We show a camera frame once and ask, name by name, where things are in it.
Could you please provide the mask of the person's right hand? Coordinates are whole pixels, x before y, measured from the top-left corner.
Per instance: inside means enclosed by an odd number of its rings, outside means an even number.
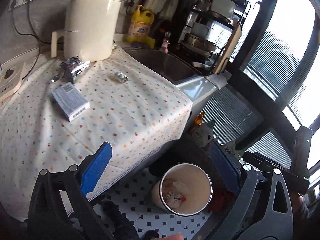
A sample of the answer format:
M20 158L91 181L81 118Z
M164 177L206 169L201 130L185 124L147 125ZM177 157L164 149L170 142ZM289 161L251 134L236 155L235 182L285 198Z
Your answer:
M298 192L290 192L292 213L297 217L306 218L309 214L304 197Z

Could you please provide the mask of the person's left hand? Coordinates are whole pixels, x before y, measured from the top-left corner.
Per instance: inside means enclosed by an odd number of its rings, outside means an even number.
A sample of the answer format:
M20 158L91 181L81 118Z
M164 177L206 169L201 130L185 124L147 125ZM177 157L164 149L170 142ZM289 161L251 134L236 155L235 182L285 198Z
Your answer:
M175 233L168 237L157 238L155 240L184 240L184 237L182 236L181 233Z

